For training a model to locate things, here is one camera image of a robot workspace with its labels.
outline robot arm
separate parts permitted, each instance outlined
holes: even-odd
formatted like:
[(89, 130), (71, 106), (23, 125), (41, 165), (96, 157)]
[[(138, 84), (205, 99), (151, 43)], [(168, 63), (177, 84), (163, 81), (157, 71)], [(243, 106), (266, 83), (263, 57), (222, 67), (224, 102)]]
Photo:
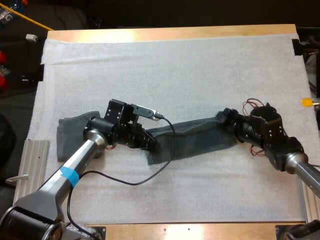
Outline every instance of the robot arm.
[[(108, 145), (115, 146), (116, 143), (146, 150), (157, 144), (137, 122), (139, 116), (152, 120), (162, 118), (155, 110), (112, 99), (104, 118), (93, 117), (87, 123), (82, 146), (36, 192), (20, 198), (0, 218), (0, 239), (62, 239), (64, 215), (61, 205), (90, 160), (102, 155)], [(68, 239), (79, 239), (79, 236)]]
[[(234, 109), (223, 111), (227, 127), (240, 142), (262, 148), (272, 166), (279, 171), (297, 174), (320, 198), (320, 172), (308, 163), (301, 143), (295, 137), (288, 137), (282, 118), (268, 103), (254, 108), (250, 116), (243, 116)], [(285, 240), (320, 239), (320, 221), (293, 226), (285, 233)]]

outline yellow tag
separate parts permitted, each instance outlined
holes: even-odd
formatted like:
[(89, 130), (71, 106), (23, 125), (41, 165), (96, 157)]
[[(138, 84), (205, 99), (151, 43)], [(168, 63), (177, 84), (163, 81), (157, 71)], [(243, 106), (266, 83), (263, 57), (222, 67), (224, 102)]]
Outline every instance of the yellow tag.
[(303, 98), (301, 99), (301, 104), (303, 107), (312, 107), (314, 102), (312, 101), (312, 98)]

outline gray cloth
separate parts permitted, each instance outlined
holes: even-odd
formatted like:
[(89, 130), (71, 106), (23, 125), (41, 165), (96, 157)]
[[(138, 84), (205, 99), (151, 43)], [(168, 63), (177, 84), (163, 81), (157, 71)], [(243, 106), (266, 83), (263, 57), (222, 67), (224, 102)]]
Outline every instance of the gray cloth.
[[(228, 149), (236, 145), (236, 138), (224, 127), (225, 120), (226, 117), (219, 112), (215, 117), (174, 124), (176, 147), (173, 160)], [(153, 128), (148, 132), (158, 141), (153, 151), (146, 151), (148, 164), (160, 164), (170, 160), (174, 148), (171, 127)]]
[(58, 162), (66, 161), (84, 143), (84, 128), (92, 117), (100, 117), (100, 113), (90, 111), (79, 116), (59, 119), (59, 126), (56, 129)]

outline blue tape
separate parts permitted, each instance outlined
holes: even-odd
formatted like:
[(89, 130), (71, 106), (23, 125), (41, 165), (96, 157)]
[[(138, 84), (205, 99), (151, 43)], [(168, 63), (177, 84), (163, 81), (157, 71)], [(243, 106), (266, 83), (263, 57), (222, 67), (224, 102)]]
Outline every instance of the blue tape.
[(68, 179), (73, 187), (75, 187), (77, 185), (77, 183), (79, 182), (79, 175), (75, 170), (73, 170), (69, 167), (66, 167), (66, 166), (62, 166), (60, 168), (60, 171), (62, 173), (61, 176)]

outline wooden table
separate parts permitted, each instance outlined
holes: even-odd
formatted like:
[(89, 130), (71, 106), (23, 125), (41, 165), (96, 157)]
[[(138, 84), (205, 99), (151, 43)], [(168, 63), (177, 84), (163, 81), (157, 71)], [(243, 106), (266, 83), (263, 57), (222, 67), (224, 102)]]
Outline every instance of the wooden table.
[[(131, 43), (194, 38), (296, 34), (294, 24), (49, 31), (72, 43)], [(107, 224), (107, 240), (275, 240), (276, 225), (301, 222)]]

